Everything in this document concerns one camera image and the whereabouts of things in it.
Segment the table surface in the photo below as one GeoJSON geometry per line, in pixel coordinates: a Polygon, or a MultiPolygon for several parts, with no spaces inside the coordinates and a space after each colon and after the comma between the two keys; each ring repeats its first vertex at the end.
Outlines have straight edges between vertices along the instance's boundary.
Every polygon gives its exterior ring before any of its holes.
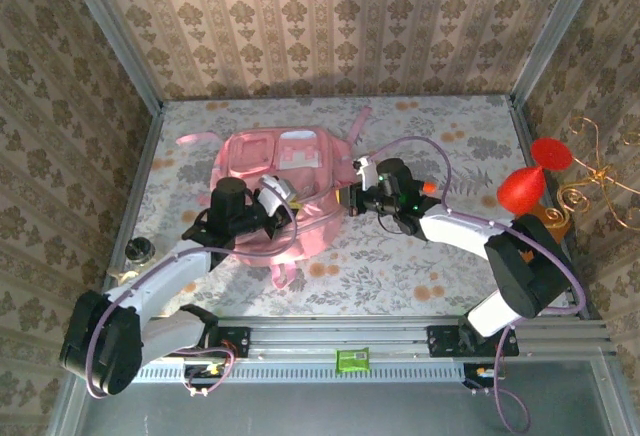
{"type": "MultiPolygon", "coordinates": [[[[318,125],[344,137],[366,105],[373,112],[354,156],[403,136],[431,137],[453,164],[449,203],[486,217],[510,216],[497,205],[496,190],[525,163],[506,96],[188,101],[163,108],[162,134],[134,234],[150,238],[161,253],[203,209],[199,201],[208,195],[220,143],[178,146],[180,136],[213,131],[224,140],[248,128],[318,125]]],[[[444,162],[427,144],[403,144],[389,156],[401,157],[416,179],[442,187],[444,162]]],[[[176,295],[165,313],[194,303],[221,317],[458,315],[496,288],[486,261],[455,247],[389,234],[373,214],[346,218],[331,247],[298,268],[296,281],[279,291],[268,268],[227,258],[176,295]]]]}

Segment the backpack handle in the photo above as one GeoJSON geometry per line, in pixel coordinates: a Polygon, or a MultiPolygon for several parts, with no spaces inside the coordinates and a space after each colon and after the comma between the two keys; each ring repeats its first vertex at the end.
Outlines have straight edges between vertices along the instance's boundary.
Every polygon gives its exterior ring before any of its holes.
{"type": "Polygon", "coordinates": [[[293,283],[298,272],[295,261],[289,261],[287,263],[284,263],[282,266],[284,266],[284,278],[282,277],[282,271],[279,264],[270,266],[271,282],[273,283],[273,286],[278,290],[282,290],[293,283]]]}
{"type": "Polygon", "coordinates": [[[373,110],[370,106],[365,106],[364,108],[362,108],[362,111],[360,111],[360,114],[353,122],[353,125],[349,130],[349,134],[347,135],[346,141],[347,143],[349,143],[349,146],[353,146],[356,143],[356,139],[358,139],[358,135],[360,134],[364,123],[367,121],[367,118],[371,115],[372,111],[373,110]]]}
{"type": "Polygon", "coordinates": [[[213,131],[203,131],[202,133],[192,133],[181,136],[176,139],[176,144],[182,146],[184,144],[197,143],[201,141],[214,141],[216,143],[222,143],[222,138],[213,131]]]}

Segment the floral patterned wallpaper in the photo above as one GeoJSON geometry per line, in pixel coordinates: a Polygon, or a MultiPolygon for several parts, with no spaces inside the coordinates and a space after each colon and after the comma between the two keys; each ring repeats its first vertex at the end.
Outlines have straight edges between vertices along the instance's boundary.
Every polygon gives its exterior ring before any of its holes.
{"type": "Polygon", "coordinates": [[[0,0],[0,434],[46,430],[149,123],[82,0],[0,0]]]}
{"type": "MultiPolygon", "coordinates": [[[[537,135],[567,141],[576,156],[591,163],[595,133],[574,136],[569,119],[584,115],[596,121],[603,159],[616,167],[620,182],[640,189],[640,147],[624,144],[625,139],[637,142],[640,131],[640,0],[585,0],[528,106],[537,135]]],[[[558,179],[584,176],[574,165],[558,179]]],[[[640,198],[628,192],[610,193],[620,214],[640,206],[640,198]]],[[[571,249],[593,303],[607,320],[640,409],[640,232],[614,220],[595,186],[586,195],[591,209],[576,216],[571,249]]]]}
{"type": "Polygon", "coordinates": [[[508,93],[556,0],[111,0],[162,99],[508,93]]]}

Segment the green component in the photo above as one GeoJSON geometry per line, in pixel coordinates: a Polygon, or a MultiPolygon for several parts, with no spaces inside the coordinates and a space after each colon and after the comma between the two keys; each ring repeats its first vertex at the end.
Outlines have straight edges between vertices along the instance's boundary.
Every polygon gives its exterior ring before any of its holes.
{"type": "Polygon", "coordinates": [[[369,348],[336,351],[336,373],[369,371],[369,348]]]}

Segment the red heart-shaped balloon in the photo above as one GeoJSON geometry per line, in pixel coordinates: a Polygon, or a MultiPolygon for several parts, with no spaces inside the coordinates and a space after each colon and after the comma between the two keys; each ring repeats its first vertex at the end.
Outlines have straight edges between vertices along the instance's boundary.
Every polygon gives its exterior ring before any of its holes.
{"type": "Polygon", "coordinates": [[[531,156],[536,163],[550,171],[563,171],[573,162],[569,148],[553,138],[536,139],[531,145],[531,156]]]}
{"type": "Polygon", "coordinates": [[[544,193],[542,167],[514,171],[498,188],[498,202],[515,215],[528,213],[544,193]]]}

